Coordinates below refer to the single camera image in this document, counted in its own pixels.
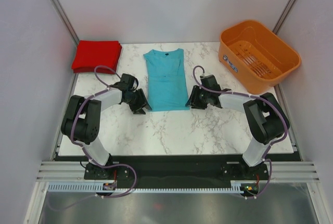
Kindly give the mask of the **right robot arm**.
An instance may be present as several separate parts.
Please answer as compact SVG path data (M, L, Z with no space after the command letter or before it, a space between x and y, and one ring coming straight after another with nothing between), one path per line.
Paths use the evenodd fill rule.
M212 105L246 115L252 139L242 155L244 163L238 166L238 172L244 179L252 178L271 147L287 137L289 120L272 93L254 96L222 89L213 75L201 76L200 80L193 86L186 106L206 109Z

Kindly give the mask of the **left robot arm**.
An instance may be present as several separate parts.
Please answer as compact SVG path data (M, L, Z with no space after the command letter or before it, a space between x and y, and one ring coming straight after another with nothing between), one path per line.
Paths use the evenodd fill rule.
M120 81L88 97L70 97L64 114L61 133L73 145L79 146L89 163L96 167L96 173L103 179L112 177L114 166L111 155L102 145L98 135L102 111L114 106L127 104L135 115L144 115L151 110L138 79L130 74L122 74Z

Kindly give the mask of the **turquoise t shirt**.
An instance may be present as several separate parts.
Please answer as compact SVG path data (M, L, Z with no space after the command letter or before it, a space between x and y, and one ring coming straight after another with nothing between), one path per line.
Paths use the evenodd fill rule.
M189 110L184 68L184 50L144 54L148 72L148 103L152 111Z

